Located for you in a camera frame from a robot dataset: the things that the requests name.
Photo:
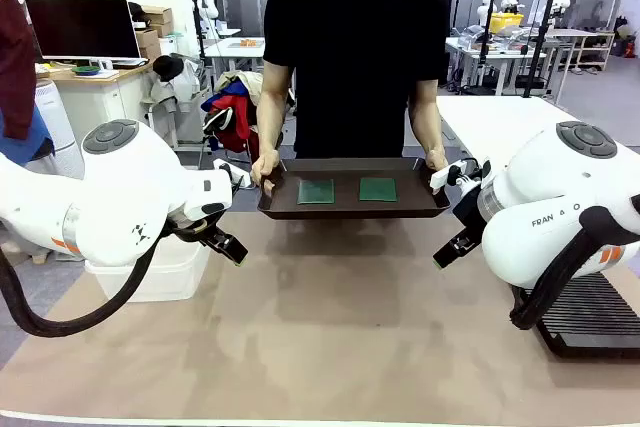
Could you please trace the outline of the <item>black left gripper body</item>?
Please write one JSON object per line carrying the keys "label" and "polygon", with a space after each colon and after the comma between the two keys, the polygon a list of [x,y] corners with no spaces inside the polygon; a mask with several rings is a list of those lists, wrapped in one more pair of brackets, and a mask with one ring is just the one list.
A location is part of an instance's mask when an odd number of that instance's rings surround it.
{"label": "black left gripper body", "polygon": [[206,215],[200,220],[192,221],[187,219],[183,213],[175,211],[167,218],[167,231],[185,242],[200,242],[204,235],[214,234],[216,229],[219,229],[217,222],[223,214],[224,212],[220,211]]}

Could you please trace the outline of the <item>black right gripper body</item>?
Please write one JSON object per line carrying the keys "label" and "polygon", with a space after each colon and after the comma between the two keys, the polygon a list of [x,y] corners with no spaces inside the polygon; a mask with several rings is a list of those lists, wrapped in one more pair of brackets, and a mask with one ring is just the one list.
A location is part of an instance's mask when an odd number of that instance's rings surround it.
{"label": "black right gripper body", "polygon": [[477,180],[457,180],[456,186],[460,188],[461,199],[453,208],[453,214],[463,225],[457,237],[481,238],[487,225],[478,207],[481,183]]}

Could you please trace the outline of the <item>green square PCB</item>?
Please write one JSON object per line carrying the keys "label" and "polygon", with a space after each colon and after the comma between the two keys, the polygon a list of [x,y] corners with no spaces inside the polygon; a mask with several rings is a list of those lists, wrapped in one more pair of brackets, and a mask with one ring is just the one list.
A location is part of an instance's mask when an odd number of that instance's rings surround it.
{"label": "green square PCB", "polygon": [[298,205],[334,204],[335,192],[332,179],[301,179],[298,185]]}
{"label": "green square PCB", "polygon": [[359,183],[361,202],[396,202],[396,183],[393,178],[364,177]]}

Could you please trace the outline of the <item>dark brown serving tray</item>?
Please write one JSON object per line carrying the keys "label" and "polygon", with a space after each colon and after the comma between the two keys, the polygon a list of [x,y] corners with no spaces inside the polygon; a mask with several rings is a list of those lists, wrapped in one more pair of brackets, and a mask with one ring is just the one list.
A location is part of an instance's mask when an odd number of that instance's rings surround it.
{"label": "dark brown serving tray", "polygon": [[[275,220],[433,218],[447,210],[446,192],[429,185],[433,171],[422,158],[283,159],[270,175],[275,188],[261,195],[258,210]],[[384,201],[361,193],[364,180],[390,179],[396,197]],[[331,203],[301,203],[309,181],[331,188]]]}

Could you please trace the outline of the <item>person's left forearm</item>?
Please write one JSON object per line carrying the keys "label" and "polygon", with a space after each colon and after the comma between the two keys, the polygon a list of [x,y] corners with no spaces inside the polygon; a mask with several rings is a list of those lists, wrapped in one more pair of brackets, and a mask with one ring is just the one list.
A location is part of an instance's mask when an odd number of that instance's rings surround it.
{"label": "person's left forearm", "polygon": [[437,91],[433,89],[418,89],[409,103],[413,134],[427,154],[444,152],[436,94]]}

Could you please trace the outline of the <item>person's right forearm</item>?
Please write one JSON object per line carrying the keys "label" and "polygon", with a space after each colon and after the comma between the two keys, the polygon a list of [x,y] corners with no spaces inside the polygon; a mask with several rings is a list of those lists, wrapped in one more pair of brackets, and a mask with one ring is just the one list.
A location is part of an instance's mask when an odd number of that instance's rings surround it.
{"label": "person's right forearm", "polygon": [[286,96],[264,90],[257,107],[257,130],[261,155],[273,151],[286,116]]}

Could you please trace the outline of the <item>person's left hand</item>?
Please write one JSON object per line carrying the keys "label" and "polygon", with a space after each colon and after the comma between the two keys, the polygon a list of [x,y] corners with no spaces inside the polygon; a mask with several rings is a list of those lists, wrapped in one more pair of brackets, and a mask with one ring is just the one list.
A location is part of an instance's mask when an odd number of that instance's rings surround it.
{"label": "person's left hand", "polygon": [[449,166],[443,146],[436,146],[435,148],[425,152],[425,154],[425,162],[434,172],[443,170]]}

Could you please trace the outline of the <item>person's right hand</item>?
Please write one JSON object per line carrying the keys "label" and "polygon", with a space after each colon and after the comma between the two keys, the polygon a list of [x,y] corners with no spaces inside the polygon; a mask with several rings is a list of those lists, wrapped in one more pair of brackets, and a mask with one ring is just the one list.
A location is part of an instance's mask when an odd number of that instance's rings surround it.
{"label": "person's right hand", "polygon": [[251,178],[263,193],[271,193],[275,187],[270,175],[280,163],[280,155],[276,149],[265,148],[260,151],[259,157],[253,163]]}

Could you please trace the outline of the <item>clear plastic storage box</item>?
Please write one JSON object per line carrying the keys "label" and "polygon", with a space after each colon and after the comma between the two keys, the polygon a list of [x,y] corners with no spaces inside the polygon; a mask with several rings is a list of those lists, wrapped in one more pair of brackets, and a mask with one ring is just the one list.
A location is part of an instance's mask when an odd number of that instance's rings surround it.
{"label": "clear plastic storage box", "polygon": [[[171,236],[162,239],[141,284],[130,302],[166,302],[190,299],[200,284],[210,249],[200,243],[186,243]],[[105,296],[111,299],[124,285],[133,266],[99,266],[85,261],[85,270],[96,277]]]}

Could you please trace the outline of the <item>large white table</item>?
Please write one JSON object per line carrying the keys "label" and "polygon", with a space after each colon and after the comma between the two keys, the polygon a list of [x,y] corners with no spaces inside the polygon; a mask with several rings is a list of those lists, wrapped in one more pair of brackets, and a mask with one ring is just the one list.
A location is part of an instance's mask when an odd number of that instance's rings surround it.
{"label": "large white table", "polygon": [[507,165],[531,138],[575,118],[538,97],[440,96],[443,124],[472,156]]}

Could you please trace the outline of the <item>white rolling side table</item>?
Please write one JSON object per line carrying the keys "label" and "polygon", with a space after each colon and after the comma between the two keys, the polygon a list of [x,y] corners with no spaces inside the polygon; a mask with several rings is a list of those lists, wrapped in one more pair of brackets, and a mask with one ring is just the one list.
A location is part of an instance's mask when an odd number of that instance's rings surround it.
{"label": "white rolling side table", "polygon": [[141,106],[149,127],[173,150],[191,152],[202,145],[202,112],[196,103],[177,103],[174,97],[155,102],[147,97]]}

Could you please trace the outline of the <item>chair with piled clothes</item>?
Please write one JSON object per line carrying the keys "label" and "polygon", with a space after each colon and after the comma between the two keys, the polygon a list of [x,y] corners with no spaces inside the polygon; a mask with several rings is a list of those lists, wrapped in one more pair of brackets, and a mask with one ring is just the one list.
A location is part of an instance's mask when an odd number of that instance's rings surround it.
{"label": "chair with piled clothes", "polygon": [[250,163],[258,159],[256,111],[262,82],[261,73],[241,70],[226,71],[216,81],[213,95],[201,105],[203,135],[212,151],[247,153]]}

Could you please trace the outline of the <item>black slotted PCB rack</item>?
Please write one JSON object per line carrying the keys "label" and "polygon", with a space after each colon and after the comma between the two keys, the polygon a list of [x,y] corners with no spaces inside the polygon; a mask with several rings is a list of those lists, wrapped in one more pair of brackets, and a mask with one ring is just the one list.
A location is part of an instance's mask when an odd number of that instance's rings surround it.
{"label": "black slotted PCB rack", "polygon": [[570,281],[534,330],[562,359],[640,362],[640,315],[601,273]]}

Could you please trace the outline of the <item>white desk cabinet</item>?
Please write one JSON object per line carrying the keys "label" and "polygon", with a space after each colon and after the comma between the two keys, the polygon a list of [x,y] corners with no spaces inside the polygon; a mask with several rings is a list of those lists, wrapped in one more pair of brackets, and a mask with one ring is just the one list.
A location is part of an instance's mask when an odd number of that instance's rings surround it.
{"label": "white desk cabinet", "polygon": [[78,145],[98,125],[113,119],[146,122],[152,72],[150,64],[131,70],[119,70],[108,79],[76,76],[71,69],[54,69],[37,77],[37,85],[52,82],[61,97]]}

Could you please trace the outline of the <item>white background work table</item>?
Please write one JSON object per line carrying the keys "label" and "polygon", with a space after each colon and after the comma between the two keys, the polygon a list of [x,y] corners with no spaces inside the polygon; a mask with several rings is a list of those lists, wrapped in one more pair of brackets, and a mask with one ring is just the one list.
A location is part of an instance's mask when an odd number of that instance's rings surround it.
{"label": "white background work table", "polygon": [[464,46],[459,38],[448,37],[446,51],[450,55],[448,83],[452,91],[460,93],[480,86],[480,95],[523,95],[527,88],[531,96],[550,93],[549,80],[544,77],[550,57],[541,52],[533,65],[534,45],[506,49],[493,44],[481,62],[479,47]]}
{"label": "white background work table", "polygon": [[204,54],[207,58],[219,59],[229,71],[258,72],[263,69],[264,50],[263,37],[225,37],[208,40]]}

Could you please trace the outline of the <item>black hat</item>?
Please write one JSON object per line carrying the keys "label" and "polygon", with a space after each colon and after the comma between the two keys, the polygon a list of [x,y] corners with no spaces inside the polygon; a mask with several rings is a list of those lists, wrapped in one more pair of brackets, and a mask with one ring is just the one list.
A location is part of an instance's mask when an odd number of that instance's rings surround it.
{"label": "black hat", "polygon": [[161,55],[154,60],[152,69],[161,82],[169,82],[183,72],[184,61],[181,57]]}

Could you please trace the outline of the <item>white air purifier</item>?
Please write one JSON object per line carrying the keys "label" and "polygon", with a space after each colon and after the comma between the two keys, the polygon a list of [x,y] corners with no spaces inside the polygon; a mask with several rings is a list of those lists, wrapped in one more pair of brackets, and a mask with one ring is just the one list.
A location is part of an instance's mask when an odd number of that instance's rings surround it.
{"label": "white air purifier", "polygon": [[30,162],[28,167],[38,173],[82,179],[84,161],[55,83],[51,80],[39,81],[35,99],[40,115],[52,135],[54,153]]}

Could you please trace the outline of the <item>cardboard box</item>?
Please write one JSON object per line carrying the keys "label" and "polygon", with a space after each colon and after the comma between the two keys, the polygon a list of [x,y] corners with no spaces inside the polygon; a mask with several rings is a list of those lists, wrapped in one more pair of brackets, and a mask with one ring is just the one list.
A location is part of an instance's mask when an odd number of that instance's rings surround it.
{"label": "cardboard box", "polygon": [[153,62],[161,55],[159,37],[154,29],[136,30],[135,35],[141,58]]}
{"label": "cardboard box", "polygon": [[142,5],[144,18],[152,25],[168,25],[173,23],[171,8]]}

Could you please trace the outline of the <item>yellow plastic bin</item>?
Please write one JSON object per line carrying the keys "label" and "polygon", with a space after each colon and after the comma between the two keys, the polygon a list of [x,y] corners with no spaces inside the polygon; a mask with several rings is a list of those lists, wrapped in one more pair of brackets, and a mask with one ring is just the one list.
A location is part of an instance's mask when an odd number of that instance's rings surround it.
{"label": "yellow plastic bin", "polygon": [[519,13],[496,12],[491,15],[489,31],[492,34],[499,34],[504,29],[518,28],[524,16]]}

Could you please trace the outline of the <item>person's black T-shirt torso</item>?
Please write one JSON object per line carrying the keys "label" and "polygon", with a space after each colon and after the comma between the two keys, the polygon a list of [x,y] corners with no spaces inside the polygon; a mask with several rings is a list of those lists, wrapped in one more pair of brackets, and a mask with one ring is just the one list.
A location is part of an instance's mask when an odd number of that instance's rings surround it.
{"label": "person's black T-shirt torso", "polygon": [[400,156],[448,32],[447,0],[267,0],[262,92],[295,87],[296,155]]}

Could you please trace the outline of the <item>black computer monitor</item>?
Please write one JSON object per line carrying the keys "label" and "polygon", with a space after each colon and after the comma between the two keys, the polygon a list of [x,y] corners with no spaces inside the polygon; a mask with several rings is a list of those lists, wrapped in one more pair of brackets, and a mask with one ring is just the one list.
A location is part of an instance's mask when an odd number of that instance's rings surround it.
{"label": "black computer monitor", "polygon": [[140,56],[127,0],[25,0],[45,59]]}

